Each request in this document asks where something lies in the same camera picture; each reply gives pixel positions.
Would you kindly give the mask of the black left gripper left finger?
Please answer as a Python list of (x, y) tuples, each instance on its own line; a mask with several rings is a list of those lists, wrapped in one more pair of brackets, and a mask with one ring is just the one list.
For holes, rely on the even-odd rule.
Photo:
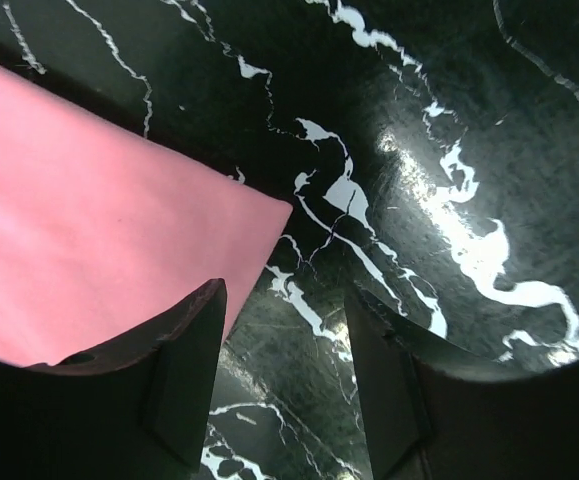
[(226, 317), (212, 279), (57, 365), (0, 362), (0, 479), (187, 479), (200, 466)]

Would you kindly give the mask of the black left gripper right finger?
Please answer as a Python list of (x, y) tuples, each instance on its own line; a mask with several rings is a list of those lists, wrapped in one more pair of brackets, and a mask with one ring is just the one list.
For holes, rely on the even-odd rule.
[(543, 373), (468, 352), (373, 293), (344, 299), (376, 479), (579, 479), (579, 360)]

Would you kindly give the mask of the pink t-shirt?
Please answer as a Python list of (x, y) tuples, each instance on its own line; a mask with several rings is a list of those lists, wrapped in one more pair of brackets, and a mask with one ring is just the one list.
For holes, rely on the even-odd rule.
[(210, 279), (231, 329), (291, 211), (0, 66), (0, 360), (54, 365)]

